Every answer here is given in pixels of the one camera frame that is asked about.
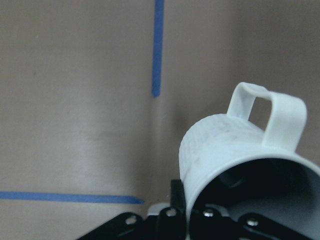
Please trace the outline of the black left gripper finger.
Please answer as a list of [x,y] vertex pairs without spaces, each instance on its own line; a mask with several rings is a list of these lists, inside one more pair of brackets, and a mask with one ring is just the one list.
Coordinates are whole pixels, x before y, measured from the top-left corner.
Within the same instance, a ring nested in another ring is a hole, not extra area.
[[170,206],[181,213],[186,211],[184,185],[180,179],[172,179],[170,181]]

